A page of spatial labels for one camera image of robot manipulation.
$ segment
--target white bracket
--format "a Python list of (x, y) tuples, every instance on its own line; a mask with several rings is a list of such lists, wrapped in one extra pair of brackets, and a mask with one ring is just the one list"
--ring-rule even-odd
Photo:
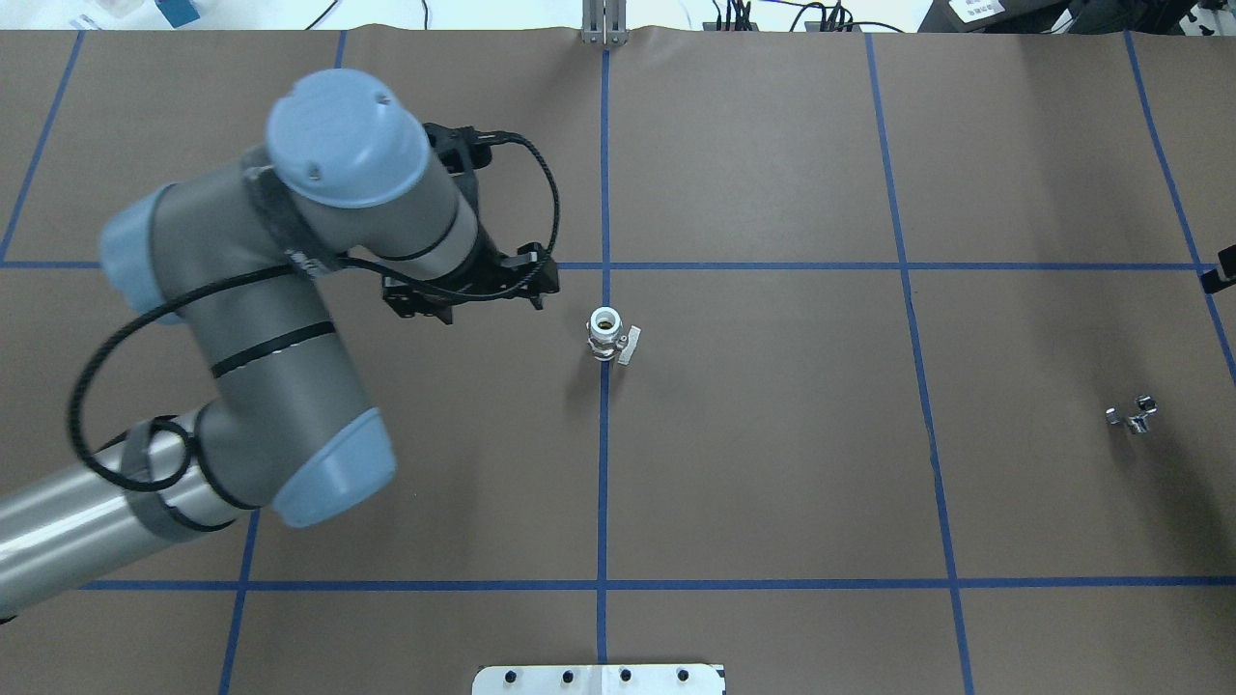
[(601, 47), (627, 43), (627, 0), (583, 0), (580, 36)]
[(472, 695), (726, 695), (726, 667), (709, 664), (489, 667)]

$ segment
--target black cable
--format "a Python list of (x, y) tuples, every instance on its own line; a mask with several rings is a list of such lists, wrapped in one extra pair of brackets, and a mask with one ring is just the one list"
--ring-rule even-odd
[(798, 14), (795, 15), (794, 16), (794, 21), (790, 22), (790, 31), (794, 31), (795, 28), (798, 27), (798, 20), (802, 19), (803, 12), (806, 12), (807, 10), (810, 10), (812, 7), (816, 7), (816, 9), (819, 10), (819, 23), (824, 22), (824, 17), (828, 14), (828, 7), (826, 7), (823, 2), (807, 2), (806, 5), (800, 5), (798, 6)]
[(755, 27), (751, 25), (751, 2), (747, 2), (747, 6), (743, 7), (743, 31), (755, 31)]
[[(99, 373), (99, 369), (103, 367), (103, 362), (108, 360), (108, 357), (116, 350), (116, 348), (120, 346), (121, 343), (167, 314), (182, 309), (199, 299), (210, 297), (211, 294), (218, 294), (219, 292), (234, 289), (245, 284), (252, 284), (255, 282), (267, 281), (279, 276), (292, 275), (293, 272), (295, 272), (295, 270), (292, 266), (274, 266), (203, 284), (197, 289), (185, 292), (184, 294), (180, 294), (179, 297), (146, 312), (125, 324), (120, 330), (104, 340), (103, 345), (99, 345), (99, 348), (94, 351), (94, 355), (90, 356), (90, 360), (87, 361), (85, 369), (83, 369), (82, 373), (78, 376), (77, 383), (73, 386), (73, 393), (69, 396), (69, 407), (66, 414), (66, 424), (69, 432), (69, 444), (73, 446), (73, 453), (77, 454), (78, 459), (85, 464), (85, 467), (90, 469), (108, 482), (133, 492), (158, 492), (159, 490), (167, 490), (179, 482), (185, 471), (188, 471), (188, 460), (192, 456), (185, 456), (185, 460), (182, 460), (182, 465), (177, 472), (169, 475), (168, 477), (152, 481), (133, 480), (120, 475), (99, 463), (99, 459), (94, 456), (94, 451), (87, 444), (85, 435), (82, 432), (82, 407), (85, 403), (85, 394), (90, 388), (90, 383)], [(156, 430), (166, 430), (176, 434), (184, 444), (187, 454), (194, 449), (192, 435), (189, 435), (189, 433), (180, 425), (177, 425), (171, 420), (159, 419), (152, 420), (151, 424)]]
[(552, 225), (550, 226), (549, 242), (545, 245), (545, 252), (541, 254), (541, 257), (536, 260), (536, 263), (533, 265), (531, 270), (529, 270), (528, 273), (524, 275), (524, 277), (519, 278), (514, 284), (499, 292), (492, 292), (489, 294), (470, 294), (465, 292), (456, 292), (454, 289), (438, 287), (423, 279), (412, 278), (404, 273), (400, 273), (394, 268), (388, 268), (387, 266), (383, 266), (382, 263), (375, 263), (373, 261), (366, 261), (362, 258), (352, 258), (345, 256), (339, 260), (340, 265), (345, 268), (361, 268), (372, 271), (383, 277), (388, 277), (391, 279), (396, 279), (404, 284), (408, 284), (424, 294), (433, 294), (445, 299), (454, 299), (456, 302), (492, 302), (496, 299), (509, 299), (512, 297), (515, 297), (515, 294), (525, 284), (528, 284), (529, 282), (531, 282), (534, 277), (536, 277), (536, 273), (539, 273), (541, 268), (545, 267), (545, 263), (549, 262), (550, 257), (554, 254), (554, 247), (557, 245), (557, 229), (562, 219), (562, 202), (561, 197), (559, 195), (557, 182), (554, 181), (554, 172), (550, 171), (549, 164), (545, 162), (545, 157), (543, 157), (540, 151), (536, 150), (536, 146), (533, 145), (527, 137), (517, 132), (506, 132), (501, 130), (492, 132), (477, 131), (477, 141), (481, 145), (503, 145), (507, 142), (514, 142), (517, 145), (522, 145), (525, 150), (528, 150), (528, 152), (533, 156), (533, 158), (536, 160), (536, 163), (540, 164), (541, 173), (545, 174), (545, 182), (549, 183), (549, 192), (554, 199), (554, 221)]
[(845, 20), (842, 17), (842, 4), (838, 2), (833, 5), (833, 9), (828, 12), (828, 19), (819, 22), (819, 31), (833, 31), (833, 27), (844, 23)]
[(852, 26), (868, 26), (868, 25), (870, 25), (870, 26), (883, 26), (884, 28), (891, 28), (892, 31), (895, 31), (897, 33), (905, 33), (905, 31), (902, 31), (902, 30), (900, 30), (900, 28), (897, 28), (897, 27), (895, 27), (892, 25), (886, 25), (884, 22), (847, 22), (847, 23), (843, 23), (843, 25), (838, 25), (836, 28), (833, 28), (833, 31), (845, 31), (845, 30), (848, 30)]
[[(541, 172), (545, 174), (545, 181), (549, 183), (550, 195), (554, 199), (554, 221), (552, 226), (550, 228), (549, 242), (545, 245), (545, 252), (541, 254), (541, 257), (536, 260), (536, 262), (533, 265), (533, 268), (528, 271), (528, 273), (524, 277), (522, 277), (514, 284), (501, 292), (493, 292), (489, 294), (467, 294), (462, 292), (455, 292), (451, 289), (435, 287), (434, 284), (408, 277), (407, 275), (403, 275), (393, 268), (388, 268), (381, 263), (375, 263), (372, 261), (365, 261), (361, 258), (351, 258), (347, 256), (342, 256), (340, 257), (340, 265), (347, 268), (361, 268), (372, 271), (378, 275), (382, 275), (383, 277), (389, 277), (392, 279), (407, 283), (424, 293), (444, 297), (447, 299), (455, 299), (459, 302), (489, 302), (494, 299), (507, 299), (514, 297), (515, 293), (519, 292), (519, 289), (522, 289), (525, 284), (531, 282), (531, 279), (536, 276), (536, 273), (539, 273), (541, 268), (545, 267), (545, 263), (550, 261), (551, 254), (554, 252), (554, 247), (557, 245), (557, 231), (562, 219), (562, 203), (557, 189), (557, 182), (554, 181), (554, 172), (550, 171), (549, 163), (545, 162), (545, 157), (541, 156), (540, 151), (536, 150), (536, 146), (533, 145), (531, 141), (529, 141), (527, 137), (515, 132), (506, 132), (506, 131), (478, 132), (477, 135), (481, 142), (485, 145), (504, 145), (514, 142), (517, 145), (523, 146), (525, 150), (528, 150), (528, 152), (533, 156), (533, 158), (536, 160), (536, 163), (540, 166)], [(85, 467), (90, 469), (96, 475), (99, 475), (99, 477), (106, 480), (108, 482), (117, 487), (121, 487), (124, 490), (130, 490), (133, 492), (158, 492), (161, 490), (167, 490), (168, 487), (172, 487), (173, 485), (179, 482), (180, 479), (184, 477), (184, 474), (188, 472), (189, 470), (189, 465), (193, 461), (194, 453), (198, 451), (198, 444), (193, 434), (188, 433), (183, 427), (180, 427), (176, 422), (172, 422), (167, 417), (159, 417), (151, 420), (151, 428), (157, 432), (171, 432), (177, 438), (179, 438), (182, 444), (184, 445), (184, 456), (182, 458), (180, 466), (172, 475), (152, 481), (135, 480), (104, 466), (99, 461), (99, 459), (95, 458), (94, 455), (95, 451), (91, 450), (90, 445), (87, 444), (85, 441), (85, 434), (83, 433), (83, 427), (82, 427), (82, 411), (83, 407), (85, 406), (85, 396), (87, 392), (90, 390), (90, 385), (98, 376), (99, 370), (103, 369), (103, 364), (108, 360), (108, 357), (111, 356), (112, 352), (116, 351), (116, 348), (119, 348), (121, 343), (127, 340), (138, 330), (166, 317), (167, 314), (177, 312), (194, 302), (205, 299), (206, 297), (218, 294), (220, 292), (225, 292), (227, 289), (235, 289), (237, 287), (253, 284), (256, 282), (265, 282), (267, 279), (273, 279), (276, 277), (292, 275), (294, 272), (295, 268), (293, 268), (290, 265), (281, 265), (203, 284), (197, 289), (190, 289), (189, 292), (174, 297), (173, 299), (164, 302), (163, 304), (146, 312), (145, 314), (137, 317), (136, 319), (121, 326), (120, 330), (111, 334), (111, 336), (104, 340), (103, 344), (99, 345), (98, 349), (95, 349), (94, 354), (90, 355), (90, 359), (87, 361), (85, 367), (83, 367), (82, 373), (78, 375), (77, 382), (73, 385), (73, 392), (69, 394), (69, 404), (64, 417), (66, 428), (68, 429), (69, 434), (69, 444), (73, 448), (73, 453), (77, 454), (77, 458), (80, 459), (80, 461), (85, 465)], [(111, 441), (109, 441), (108, 445), (104, 446), (104, 449), (121, 441), (124, 435), (117, 435)]]
[(318, 15), (318, 19), (314, 20), (313, 23), (305, 27), (305, 31), (309, 31), (310, 28), (318, 26), (318, 23), (321, 22), (321, 20), (326, 19), (326, 15), (329, 15), (330, 11), (335, 9), (335, 5), (339, 5), (339, 0), (332, 0), (330, 6), (323, 10), (323, 12)]

